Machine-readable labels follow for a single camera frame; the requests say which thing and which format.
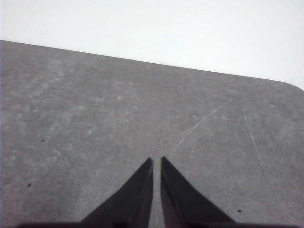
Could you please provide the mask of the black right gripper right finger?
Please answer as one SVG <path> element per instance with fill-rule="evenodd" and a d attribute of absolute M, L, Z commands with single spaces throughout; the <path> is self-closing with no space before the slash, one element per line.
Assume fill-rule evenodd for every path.
<path fill-rule="evenodd" d="M 235 224 L 199 193 L 166 158 L 161 158 L 161 204 L 166 224 Z"/>

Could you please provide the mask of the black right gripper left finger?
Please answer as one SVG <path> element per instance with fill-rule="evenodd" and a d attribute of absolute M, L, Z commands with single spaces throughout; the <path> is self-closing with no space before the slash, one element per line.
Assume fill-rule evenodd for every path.
<path fill-rule="evenodd" d="M 83 224 L 148 224 L 153 199 L 153 162 L 148 158 Z"/>

